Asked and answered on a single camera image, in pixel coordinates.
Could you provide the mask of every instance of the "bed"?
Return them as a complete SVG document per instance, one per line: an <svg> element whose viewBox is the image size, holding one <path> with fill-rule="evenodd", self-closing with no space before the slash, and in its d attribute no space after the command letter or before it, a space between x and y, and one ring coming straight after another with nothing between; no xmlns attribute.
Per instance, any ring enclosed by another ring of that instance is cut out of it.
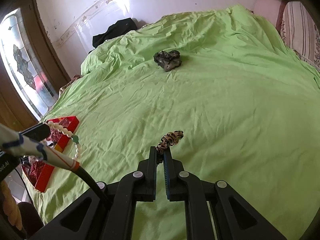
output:
<svg viewBox="0 0 320 240"><path fill-rule="evenodd" d="M168 73L153 54L177 49ZM227 181L287 239L320 206L320 74L275 27L241 5L163 17L106 41L81 65L45 119L76 115L81 165L112 183L134 171L169 131L172 156L200 179ZM74 156L69 143L64 154ZM87 186L55 169L45 193L28 190L49 222ZM166 199L162 164L153 203L138 203L132 239L185 239L184 204Z"/></svg>

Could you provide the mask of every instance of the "white wall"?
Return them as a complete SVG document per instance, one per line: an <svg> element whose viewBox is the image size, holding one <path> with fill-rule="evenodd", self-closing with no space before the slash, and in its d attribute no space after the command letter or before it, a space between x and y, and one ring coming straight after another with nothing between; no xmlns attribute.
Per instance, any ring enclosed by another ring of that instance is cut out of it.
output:
<svg viewBox="0 0 320 240"><path fill-rule="evenodd" d="M241 3L253 9L256 0L37 0L40 17L62 64L73 77L92 47L92 36L124 18L139 25L182 11L225 8Z"/></svg>

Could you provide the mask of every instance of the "green bead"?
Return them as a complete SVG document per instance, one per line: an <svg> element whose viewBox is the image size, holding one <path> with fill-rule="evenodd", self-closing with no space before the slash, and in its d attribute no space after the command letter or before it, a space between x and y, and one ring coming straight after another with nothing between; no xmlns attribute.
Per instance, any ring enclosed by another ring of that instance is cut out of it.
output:
<svg viewBox="0 0 320 240"><path fill-rule="evenodd" d="M79 137L77 135L73 135L71 139L74 143L79 143Z"/></svg>

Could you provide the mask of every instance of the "black cable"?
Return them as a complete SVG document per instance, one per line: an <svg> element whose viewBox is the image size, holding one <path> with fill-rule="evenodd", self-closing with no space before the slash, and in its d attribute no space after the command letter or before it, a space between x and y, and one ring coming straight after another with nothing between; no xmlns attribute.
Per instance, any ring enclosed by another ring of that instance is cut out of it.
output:
<svg viewBox="0 0 320 240"><path fill-rule="evenodd" d="M102 200L107 209L112 205L111 200L105 195L105 193L99 188L94 179L80 166L76 171L74 171L92 190L93 192Z"/></svg>
<svg viewBox="0 0 320 240"><path fill-rule="evenodd" d="M32 198L31 198L31 196L30 196L30 194L29 194L29 191L28 191L28 189L27 189L27 185L25 184L25 182L24 182L24 180L23 180L22 176L20 175L20 173L19 173L19 171L17 170L17 168L14 168L14 169L15 169L15 170L16 170L16 172L18 173L18 175L19 175L20 179L22 180L22 183L23 183L23 185L24 185L24 187L25 187L25 189L26 189L26 191L27 191L27 193L28 193L28 197L29 197L29 199L30 199L30 201L31 201L32 205L33 205L33 206L35 206L35 205L34 205L34 203L33 203Z"/></svg>

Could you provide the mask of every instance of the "triangular cutout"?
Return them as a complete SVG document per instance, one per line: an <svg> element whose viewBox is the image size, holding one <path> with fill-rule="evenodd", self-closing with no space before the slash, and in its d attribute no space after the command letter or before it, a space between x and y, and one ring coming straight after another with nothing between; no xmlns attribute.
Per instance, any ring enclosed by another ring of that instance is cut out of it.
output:
<svg viewBox="0 0 320 240"><path fill-rule="evenodd" d="M234 197L230 197L229 202L241 230L253 227L258 223Z"/></svg>
<svg viewBox="0 0 320 240"><path fill-rule="evenodd" d="M86 198L70 214L61 220L61 225L65 228L78 232L82 221L90 207L92 199Z"/></svg>

